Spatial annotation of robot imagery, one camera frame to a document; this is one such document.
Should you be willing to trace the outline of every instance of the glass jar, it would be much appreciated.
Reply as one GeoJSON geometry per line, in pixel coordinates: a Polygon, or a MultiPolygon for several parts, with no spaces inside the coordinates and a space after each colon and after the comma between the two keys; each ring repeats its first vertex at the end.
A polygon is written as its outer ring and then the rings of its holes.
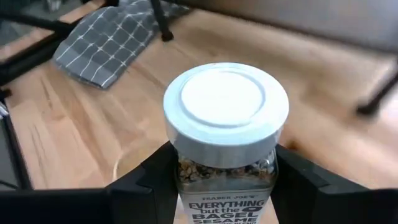
{"type": "Polygon", "coordinates": [[[164,111],[190,223],[258,223],[277,178],[275,146],[289,112],[282,86],[249,65],[202,65],[169,85],[164,111]]]}

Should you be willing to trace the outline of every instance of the trader joe's label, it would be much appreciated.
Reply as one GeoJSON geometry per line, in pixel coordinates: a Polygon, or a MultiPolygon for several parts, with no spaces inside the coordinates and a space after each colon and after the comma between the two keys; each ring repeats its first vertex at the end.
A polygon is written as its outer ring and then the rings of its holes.
{"type": "Polygon", "coordinates": [[[190,223],[257,224],[271,191],[180,193],[190,223]]]}

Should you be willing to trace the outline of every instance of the white plastic lid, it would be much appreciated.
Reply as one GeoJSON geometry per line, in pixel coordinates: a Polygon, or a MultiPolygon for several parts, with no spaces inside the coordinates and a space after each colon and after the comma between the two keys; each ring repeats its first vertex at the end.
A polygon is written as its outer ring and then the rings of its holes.
{"type": "Polygon", "coordinates": [[[210,167],[252,164],[277,144],[289,112],[280,83],[239,63],[212,63],[178,76],[164,96],[167,135],[189,159],[210,167]]]}

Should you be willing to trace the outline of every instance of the plaid towel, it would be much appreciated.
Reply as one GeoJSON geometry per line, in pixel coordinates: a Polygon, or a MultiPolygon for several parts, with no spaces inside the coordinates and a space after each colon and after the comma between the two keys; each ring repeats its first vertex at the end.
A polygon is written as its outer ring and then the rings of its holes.
{"type": "MultiPolygon", "coordinates": [[[[162,2],[165,16],[176,17],[186,7],[162,2]]],[[[149,0],[121,2],[87,15],[59,45],[53,59],[72,78],[108,88],[148,46],[159,30],[149,0]]]]}

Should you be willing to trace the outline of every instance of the wood grain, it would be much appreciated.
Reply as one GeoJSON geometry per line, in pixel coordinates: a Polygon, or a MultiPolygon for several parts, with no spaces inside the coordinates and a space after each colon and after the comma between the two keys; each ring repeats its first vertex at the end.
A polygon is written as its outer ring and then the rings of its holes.
{"type": "MultiPolygon", "coordinates": [[[[35,188],[100,187],[116,175],[115,164],[123,172],[133,169],[167,140],[166,86],[210,62],[250,64],[281,82],[290,100],[282,144],[369,188],[398,187],[398,94],[377,118],[353,115],[356,104],[392,72],[392,55],[203,11],[179,19],[172,31],[175,40],[156,38],[106,91],[71,80],[51,62],[6,86],[35,188]]],[[[22,38],[6,49],[15,52],[32,41],[22,38]]],[[[277,223],[272,209],[266,217],[277,223]]]]}

